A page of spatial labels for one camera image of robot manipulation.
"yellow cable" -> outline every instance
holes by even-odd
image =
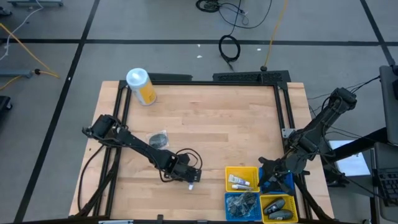
[[[284,2],[284,8],[282,9],[282,11],[281,11],[280,14],[279,14],[278,22],[276,23],[274,32],[272,33],[272,36],[271,36],[271,41],[269,42],[267,58],[266,58],[266,62],[264,63],[264,66],[265,66],[265,67],[267,66],[268,59],[269,59],[269,56],[270,56],[270,54],[271,54],[271,46],[272,46],[272,42],[274,41],[274,38],[275,38],[276,30],[278,29],[279,24],[280,24],[280,22],[282,21],[282,18],[283,18],[283,16],[284,16],[284,13],[285,13],[285,10],[286,10],[286,7],[287,7],[287,0],[285,0],[285,2]]]
[[[11,35],[12,38],[14,38],[29,54],[32,56],[34,59],[36,59],[37,62],[39,62],[41,65],[43,65],[48,71],[52,73],[57,78],[60,78],[57,73],[55,73],[53,70],[51,70],[46,64],[44,64],[40,59],[38,59],[12,32],[10,32],[6,26],[4,26],[2,23],[0,23],[0,27],[2,27],[9,35]]]
[[[21,76],[17,76],[17,77],[14,77],[14,78],[10,79],[4,86],[0,87],[0,90],[5,89],[5,87],[7,87],[7,86],[10,85],[13,81],[17,80],[17,79],[20,78],[20,77],[21,77]]]
[[[47,74],[47,75],[51,75],[51,76],[54,76],[55,78],[60,78],[58,75],[52,74],[51,72],[40,71],[40,73]]]

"blue bin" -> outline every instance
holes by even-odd
[[[254,208],[251,210],[250,215],[248,217],[233,217],[228,212],[228,205],[226,203],[226,199],[228,197],[238,197],[243,193],[235,193],[235,192],[228,192],[225,193],[225,218],[227,221],[236,221],[236,222],[244,222],[244,221],[261,221],[261,204],[260,204],[260,196],[258,193],[254,193],[256,195],[257,202],[254,204]]]
[[[260,167],[259,168],[259,179],[261,179],[261,177],[262,177],[262,169]],[[288,175],[286,175],[284,182],[287,187],[294,190],[294,181],[293,181],[292,173],[289,173]],[[264,185],[260,187],[261,193],[264,194],[264,192],[266,191],[266,188],[268,186],[269,186],[269,182],[265,182]],[[274,191],[268,192],[267,194],[286,194],[286,193],[282,189],[280,189],[280,190],[274,190]]]

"yellow bin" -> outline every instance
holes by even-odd
[[[225,190],[227,192],[245,192],[245,190],[232,189],[234,183],[228,182],[230,174],[249,181],[250,187],[253,188],[250,192],[260,192],[260,187],[257,186],[259,183],[259,169],[257,167],[225,167]]]
[[[270,220],[268,219],[268,215],[264,214],[264,209],[275,199],[283,198],[285,200],[285,206],[282,209],[290,210],[293,212],[293,218],[290,220]],[[263,223],[297,223],[299,221],[299,217],[297,216],[296,204],[294,203],[294,197],[289,195],[261,195],[260,196],[260,204],[261,204],[261,215]]]

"white paper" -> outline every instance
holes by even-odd
[[[345,141],[329,141],[330,147],[335,150],[340,146],[344,146],[352,142],[353,140]],[[347,177],[357,176],[357,175],[371,175],[368,166],[366,165],[365,158],[362,152],[357,155],[350,156],[346,159],[342,159],[336,162],[338,170],[346,174]]]

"yellow label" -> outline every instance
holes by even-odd
[[[150,82],[150,80],[144,87],[139,89],[139,92],[141,93],[142,99],[144,99],[145,104],[150,104],[156,99],[155,89],[152,86],[152,82]]]

